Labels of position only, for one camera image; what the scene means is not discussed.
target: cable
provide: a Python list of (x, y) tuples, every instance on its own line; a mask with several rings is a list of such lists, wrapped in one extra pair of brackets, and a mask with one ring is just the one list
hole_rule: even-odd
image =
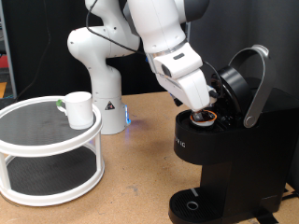
[(6, 97), (3, 97), (3, 98), (0, 98), (0, 100), (12, 99), (12, 98), (13, 98), (13, 95), (9, 95), (9, 96), (6, 96)]
[(223, 86), (222, 86), (222, 80), (221, 80), (221, 76), (219, 75), (219, 73), (217, 72), (217, 70), (208, 62), (203, 61), (204, 64), (208, 65), (216, 74), (217, 79), (219, 80), (220, 84), (221, 84), (221, 94), (218, 95), (217, 98), (221, 98), (223, 96)]
[(48, 45), (46, 46), (44, 52), (43, 52), (43, 55), (41, 56), (40, 58), (40, 61), (39, 61), (39, 64), (38, 64), (38, 67), (37, 67), (37, 70), (36, 70), (36, 75), (35, 75), (35, 78), (34, 80), (17, 96), (17, 98), (14, 100), (13, 103), (17, 103), (20, 96), (22, 96), (29, 88), (31, 88), (35, 83), (36, 83), (36, 80), (39, 76), (39, 71), (40, 71), (40, 68), (41, 68), (41, 65), (42, 63), (44, 62), (44, 58), (48, 52), (48, 49), (49, 49), (49, 46), (50, 46), (50, 41), (51, 41), (51, 36), (50, 36), (50, 29), (49, 29), (49, 22), (48, 22), (48, 11), (47, 11), (47, 5), (46, 5), (46, 0), (44, 0), (44, 8), (45, 8), (45, 15), (46, 15), (46, 24), (47, 24), (47, 31), (48, 31)]
[(87, 28), (91, 33), (93, 33), (94, 35), (101, 36), (102, 38), (104, 38), (104, 39), (110, 41), (110, 42), (113, 43), (113, 44), (116, 44), (116, 45), (122, 47), (123, 49), (130, 50), (130, 51), (135, 52), (135, 53), (137, 53), (137, 54), (146, 55), (144, 52), (141, 52), (141, 51), (138, 51), (138, 50), (134, 50), (134, 49), (127, 48), (127, 47), (125, 47), (124, 45), (122, 45), (122, 44), (120, 44), (120, 43), (118, 43), (118, 42), (115, 42), (114, 40), (112, 40), (112, 39), (110, 39), (110, 38), (108, 38), (108, 37), (105, 37), (104, 35), (100, 35), (100, 34), (96, 33), (95, 31), (93, 31), (93, 30), (90, 28), (90, 26), (89, 26), (89, 18), (90, 18), (91, 12), (92, 12), (93, 7), (95, 6), (96, 2), (97, 2), (97, 0), (94, 1), (93, 5), (91, 6), (91, 9), (88, 11), (88, 14), (87, 14), (87, 17), (86, 17), (86, 28)]

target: white mug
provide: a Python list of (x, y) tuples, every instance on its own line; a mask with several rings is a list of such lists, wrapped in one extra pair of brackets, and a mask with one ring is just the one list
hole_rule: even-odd
[(87, 129), (93, 125), (92, 95), (86, 91), (67, 94), (64, 99), (56, 102), (57, 108), (64, 112), (72, 129)]

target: mug handle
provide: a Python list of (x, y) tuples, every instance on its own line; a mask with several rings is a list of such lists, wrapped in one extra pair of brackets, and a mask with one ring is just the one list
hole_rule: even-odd
[(66, 109), (64, 109), (64, 108), (62, 107), (63, 102), (64, 102), (64, 100), (59, 99), (58, 101), (56, 101), (56, 105), (57, 105), (57, 108), (58, 108), (61, 112), (64, 112), (65, 115), (67, 116)]

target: metal handle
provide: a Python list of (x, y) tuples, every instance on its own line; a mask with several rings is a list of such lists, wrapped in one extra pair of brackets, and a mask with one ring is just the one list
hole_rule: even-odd
[(251, 102), (249, 110), (244, 118), (244, 126), (252, 128), (259, 119), (263, 107), (271, 93), (276, 80), (276, 67), (269, 57), (269, 50), (262, 45), (253, 45), (252, 48), (242, 49), (230, 61), (229, 65), (238, 69), (241, 64), (253, 55), (259, 55), (263, 63), (262, 81)]

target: stand leg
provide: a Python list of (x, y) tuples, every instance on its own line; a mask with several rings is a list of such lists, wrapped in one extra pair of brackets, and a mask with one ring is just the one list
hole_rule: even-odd
[(101, 133), (95, 136), (96, 166), (102, 169)]
[(0, 178), (3, 184), (3, 188), (11, 189), (7, 172), (7, 164), (3, 153), (0, 153)]

